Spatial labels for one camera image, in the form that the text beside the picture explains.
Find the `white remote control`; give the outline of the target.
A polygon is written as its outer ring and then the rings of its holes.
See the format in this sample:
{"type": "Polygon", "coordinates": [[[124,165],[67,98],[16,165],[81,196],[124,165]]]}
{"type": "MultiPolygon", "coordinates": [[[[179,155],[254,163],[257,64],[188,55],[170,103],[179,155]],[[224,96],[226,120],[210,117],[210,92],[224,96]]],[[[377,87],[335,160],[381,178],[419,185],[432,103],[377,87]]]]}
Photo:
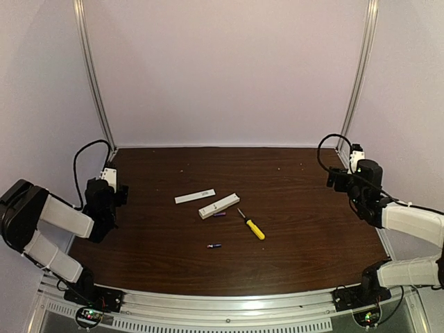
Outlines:
{"type": "Polygon", "coordinates": [[[240,202],[240,197],[236,195],[235,193],[226,196],[225,198],[222,198],[206,207],[203,207],[199,209],[198,215],[202,218],[202,220],[205,220],[219,212],[222,212],[226,208],[229,208],[237,203],[240,202]]]}

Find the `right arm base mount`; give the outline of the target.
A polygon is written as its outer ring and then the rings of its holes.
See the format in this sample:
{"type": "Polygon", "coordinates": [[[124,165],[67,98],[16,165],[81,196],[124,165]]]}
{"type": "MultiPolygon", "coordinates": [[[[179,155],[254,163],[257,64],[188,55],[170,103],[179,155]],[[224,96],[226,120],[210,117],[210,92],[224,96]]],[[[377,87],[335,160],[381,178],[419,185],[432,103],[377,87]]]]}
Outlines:
{"type": "Polygon", "coordinates": [[[340,285],[332,292],[332,299],[337,312],[356,309],[389,300],[391,292],[387,288],[364,289],[361,284],[346,287],[340,285]]]}

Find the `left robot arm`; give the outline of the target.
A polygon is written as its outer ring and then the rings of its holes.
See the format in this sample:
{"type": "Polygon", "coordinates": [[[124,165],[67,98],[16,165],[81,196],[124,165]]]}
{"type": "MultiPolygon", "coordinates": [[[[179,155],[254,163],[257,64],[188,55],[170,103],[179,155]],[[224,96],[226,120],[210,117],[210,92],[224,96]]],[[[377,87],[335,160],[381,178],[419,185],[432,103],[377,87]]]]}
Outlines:
{"type": "Polygon", "coordinates": [[[6,245],[50,271],[67,293],[92,304],[103,297],[91,269],[61,248],[59,236],[102,242],[117,228],[117,208],[126,202],[127,189],[116,189],[103,179],[91,179],[86,204],[75,208],[48,189],[20,179],[1,195],[1,237],[6,245]]]}

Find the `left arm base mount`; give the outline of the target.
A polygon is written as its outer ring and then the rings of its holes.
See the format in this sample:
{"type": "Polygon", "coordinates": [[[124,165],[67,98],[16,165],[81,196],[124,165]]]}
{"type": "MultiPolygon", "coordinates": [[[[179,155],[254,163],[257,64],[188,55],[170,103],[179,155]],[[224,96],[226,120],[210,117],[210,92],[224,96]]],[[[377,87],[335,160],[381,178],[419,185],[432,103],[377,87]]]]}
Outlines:
{"type": "Polygon", "coordinates": [[[118,289],[99,287],[71,286],[65,290],[63,298],[77,305],[92,307],[104,312],[119,313],[123,302],[124,292],[118,289]]]}

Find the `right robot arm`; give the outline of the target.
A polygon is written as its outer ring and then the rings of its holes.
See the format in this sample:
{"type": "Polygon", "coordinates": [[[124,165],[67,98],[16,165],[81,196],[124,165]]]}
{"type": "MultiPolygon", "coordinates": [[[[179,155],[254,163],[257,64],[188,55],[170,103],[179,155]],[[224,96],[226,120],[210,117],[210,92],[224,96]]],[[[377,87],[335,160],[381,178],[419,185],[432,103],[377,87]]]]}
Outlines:
{"type": "MultiPolygon", "coordinates": [[[[327,186],[348,195],[357,217],[385,230],[409,234],[443,249],[443,213],[404,203],[382,189],[383,169],[373,160],[361,159],[354,171],[329,167],[327,186]]],[[[391,287],[443,288],[443,253],[400,261],[384,260],[362,273],[357,295],[374,301],[391,287]]]]}

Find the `white remote battery cover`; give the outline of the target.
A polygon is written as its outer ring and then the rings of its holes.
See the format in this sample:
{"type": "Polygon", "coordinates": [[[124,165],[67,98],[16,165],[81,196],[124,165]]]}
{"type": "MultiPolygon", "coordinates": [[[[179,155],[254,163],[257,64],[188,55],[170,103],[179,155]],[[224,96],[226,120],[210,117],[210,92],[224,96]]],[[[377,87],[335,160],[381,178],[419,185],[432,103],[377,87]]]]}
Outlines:
{"type": "Polygon", "coordinates": [[[178,204],[188,203],[188,202],[195,201],[195,200],[200,200],[203,198],[212,197],[215,195],[216,195],[216,192],[214,189],[207,189],[207,190],[195,192],[192,194],[177,196],[174,198],[174,201],[175,201],[175,204],[178,205],[178,204]]]}

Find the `yellow handled screwdriver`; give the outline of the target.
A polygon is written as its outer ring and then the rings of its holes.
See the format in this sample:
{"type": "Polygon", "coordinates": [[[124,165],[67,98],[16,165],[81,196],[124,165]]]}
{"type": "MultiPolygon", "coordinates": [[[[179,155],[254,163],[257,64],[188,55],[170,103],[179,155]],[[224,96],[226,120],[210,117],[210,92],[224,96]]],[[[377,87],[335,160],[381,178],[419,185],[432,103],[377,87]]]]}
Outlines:
{"type": "Polygon", "coordinates": [[[252,219],[249,219],[240,208],[237,209],[238,213],[241,215],[242,219],[244,220],[245,224],[250,228],[252,233],[261,241],[265,240],[266,236],[261,231],[261,229],[253,222],[252,219]]]}

